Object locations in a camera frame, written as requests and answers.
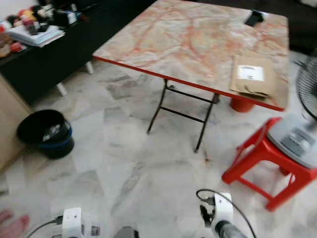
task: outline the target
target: black cable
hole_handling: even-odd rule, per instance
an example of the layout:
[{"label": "black cable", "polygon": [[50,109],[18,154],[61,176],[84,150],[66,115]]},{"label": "black cable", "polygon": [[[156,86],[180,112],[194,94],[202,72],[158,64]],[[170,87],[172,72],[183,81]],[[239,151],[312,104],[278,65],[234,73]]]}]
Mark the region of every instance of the black cable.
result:
[{"label": "black cable", "polygon": [[196,192],[196,196],[198,197],[199,200],[203,201],[203,202],[207,202],[207,199],[203,199],[199,196],[199,193],[200,192],[213,192],[213,193],[216,193],[218,195],[220,195],[221,197],[223,197],[224,199],[226,199],[228,202],[230,202],[232,204],[232,206],[237,209],[237,211],[241,214],[241,216],[244,218],[244,220],[247,222],[251,232],[252,232],[252,235],[254,238],[257,238],[255,232],[253,231],[253,228],[248,220],[248,218],[246,217],[246,215],[240,210],[240,208],[234,204],[234,202],[232,202],[229,198],[227,198],[226,196],[222,195],[220,192],[216,191],[216,190],[213,190],[213,189],[208,189],[208,188],[204,188],[204,189],[199,189],[197,192]]},{"label": "black cable", "polygon": [[34,235],[35,232],[37,232],[39,229],[49,225],[49,224],[57,224],[57,225],[60,225],[62,224],[62,221],[63,221],[63,216],[59,216],[59,217],[56,217],[54,220],[51,220],[49,222],[46,222],[42,225],[40,225],[39,227],[35,228],[28,236],[26,236],[25,238],[30,238],[32,235]]}]

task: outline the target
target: marble-patterned tabletop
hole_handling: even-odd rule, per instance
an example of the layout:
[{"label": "marble-patterned tabletop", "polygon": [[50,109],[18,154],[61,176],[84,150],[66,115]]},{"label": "marble-patterned tabletop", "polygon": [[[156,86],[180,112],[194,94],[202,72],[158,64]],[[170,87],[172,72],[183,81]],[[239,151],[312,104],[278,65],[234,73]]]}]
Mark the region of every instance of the marble-patterned tabletop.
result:
[{"label": "marble-patterned tabletop", "polygon": [[[255,27],[251,11],[183,0],[158,0],[102,45],[94,57],[190,86],[283,111],[288,101],[288,21],[264,14]],[[235,55],[271,59],[274,95],[262,99],[229,89]]]}]

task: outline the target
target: electric fan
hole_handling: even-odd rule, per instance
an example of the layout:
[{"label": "electric fan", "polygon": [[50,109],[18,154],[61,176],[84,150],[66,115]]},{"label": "electric fan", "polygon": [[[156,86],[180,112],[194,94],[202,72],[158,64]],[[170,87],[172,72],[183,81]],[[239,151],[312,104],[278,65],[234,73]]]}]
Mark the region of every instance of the electric fan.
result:
[{"label": "electric fan", "polygon": [[312,117],[304,121],[288,115],[268,132],[269,140],[297,163],[317,167],[317,49],[308,57],[297,76],[299,99]]}]

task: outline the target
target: floor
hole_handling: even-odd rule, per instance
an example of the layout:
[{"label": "floor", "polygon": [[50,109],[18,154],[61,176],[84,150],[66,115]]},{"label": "floor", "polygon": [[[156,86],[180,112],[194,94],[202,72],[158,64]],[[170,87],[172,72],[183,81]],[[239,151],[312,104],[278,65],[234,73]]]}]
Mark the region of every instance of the floor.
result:
[{"label": "floor", "polygon": [[[305,55],[291,52],[290,61]],[[95,74],[80,69],[63,83],[68,95],[52,89],[34,109],[56,109],[71,121],[75,147],[64,159],[48,160],[30,151],[0,178],[0,207],[31,216],[30,229],[64,208],[80,206],[100,218],[102,237],[123,226],[139,230],[142,238],[212,238],[200,217],[195,191],[212,188],[231,193],[246,213],[259,238],[314,238],[317,233],[317,183],[314,182],[275,212],[247,187],[226,185],[222,173],[235,148],[269,117],[301,115],[294,82],[299,67],[290,63],[291,89],[286,112],[255,107],[250,113],[233,111],[220,97],[210,116],[202,146],[193,152],[201,124],[160,112],[150,135],[147,126],[159,101],[163,81],[104,62],[93,62]],[[177,89],[211,98],[212,94],[173,84]],[[165,104],[202,117],[203,102],[168,93]],[[287,184],[277,167],[263,163],[247,174],[267,191]],[[246,223],[234,214],[235,225],[248,237]],[[34,238],[51,237],[53,229]]]}]

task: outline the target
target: white cabinet leg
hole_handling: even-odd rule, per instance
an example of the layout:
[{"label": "white cabinet leg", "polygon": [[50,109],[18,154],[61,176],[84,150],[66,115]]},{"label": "white cabinet leg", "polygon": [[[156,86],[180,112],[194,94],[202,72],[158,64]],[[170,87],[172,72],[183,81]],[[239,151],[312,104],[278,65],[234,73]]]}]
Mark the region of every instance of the white cabinet leg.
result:
[{"label": "white cabinet leg", "polygon": [[56,85],[56,87],[63,97],[67,95],[66,88],[64,87],[62,83],[59,83],[58,85]]},{"label": "white cabinet leg", "polygon": [[93,74],[94,73],[94,68],[93,68],[93,65],[91,64],[90,61],[85,63],[85,66],[86,66],[86,69],[87,69],[89,74]]}]

